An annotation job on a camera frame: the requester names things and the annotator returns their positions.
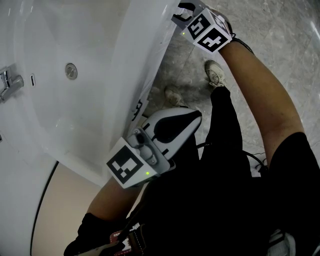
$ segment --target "black pants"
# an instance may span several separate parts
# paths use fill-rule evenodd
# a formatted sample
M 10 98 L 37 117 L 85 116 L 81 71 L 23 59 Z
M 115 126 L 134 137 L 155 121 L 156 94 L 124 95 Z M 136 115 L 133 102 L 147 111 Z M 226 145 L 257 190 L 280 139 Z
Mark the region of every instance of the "black pants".
M 209 133 L 201 160 L 196 145 L 195 136 L 191 136 L 176 153 L 173 160 L 177 168 L 186 170 L 199 168 L 210 170 L 220 178 L 251 178 L 250 164 L 242 152 L 242 135 L 237 114 L 232 105 L 230 91 L 226 87 L 218 87 L 211 94 L 212 114 Z

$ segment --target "forearm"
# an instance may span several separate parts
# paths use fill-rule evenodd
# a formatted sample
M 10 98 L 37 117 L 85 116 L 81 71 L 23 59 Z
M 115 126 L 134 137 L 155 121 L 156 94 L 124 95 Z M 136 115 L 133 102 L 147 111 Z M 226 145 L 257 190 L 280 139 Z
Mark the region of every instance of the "forearm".
M 123 189 L 112 177 L 95 196 L 87 213 L 105 221 L 125 219 L 142 187 Z
M 231 42 L 220 53 L 253 113 L 270 163 L 285 138 L 304 131 L 297 110 L 277 78 L 240 43 Z

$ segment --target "white sneaker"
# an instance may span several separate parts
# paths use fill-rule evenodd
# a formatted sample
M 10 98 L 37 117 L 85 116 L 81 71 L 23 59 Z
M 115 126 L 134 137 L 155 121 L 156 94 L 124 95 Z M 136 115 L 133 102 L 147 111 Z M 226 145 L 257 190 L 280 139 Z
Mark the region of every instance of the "white sneaker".
M 209 84 L 214 89 L 217 87 L 227 87 L 225 72 L 217 62 L 208 60 L 204 65 L 204 69 L 209 78 Z
M 186 107 L 186 103 L 182 98 L 181 93 L 179 92 L 178 88 L 175 86 L 167 86 L 164 89 L 164 94 L 166 100 L 173 106 L 173 107 Z

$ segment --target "beige wall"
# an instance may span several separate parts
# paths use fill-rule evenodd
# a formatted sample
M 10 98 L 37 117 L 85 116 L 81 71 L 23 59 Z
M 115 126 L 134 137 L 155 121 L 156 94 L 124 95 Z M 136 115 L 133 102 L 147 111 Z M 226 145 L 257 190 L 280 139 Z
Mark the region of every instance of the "beige wall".
M 100 187 L 59 164 L 35 225 L 32 256 L 62 256 Z

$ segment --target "gray stone floor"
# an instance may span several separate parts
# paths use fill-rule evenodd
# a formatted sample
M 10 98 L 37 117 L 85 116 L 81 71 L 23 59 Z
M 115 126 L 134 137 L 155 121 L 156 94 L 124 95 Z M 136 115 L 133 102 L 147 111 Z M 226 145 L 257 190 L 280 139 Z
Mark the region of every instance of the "gray stone floor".
M 204 2 L 229 18 L 237 37 L 252 48 L 286 88 L 320 163 L 320 0 Z M 251 153 L 263 153 L 264 146 L 257 123 L 221 55 L 207 54 L 187 42 L 179 33 L 177 28 L 153 83 L 146 114 L 150 115 L 166 106 L 164 88 L 175 85 L 186 103 L 202 112 L 203 121 L 196 132 L 196 140 L 198 144 L 204 142 L 212 112 L 204 63 L 212 59 L 220 63 L 226 73 L 242 130 L 243 149 Z

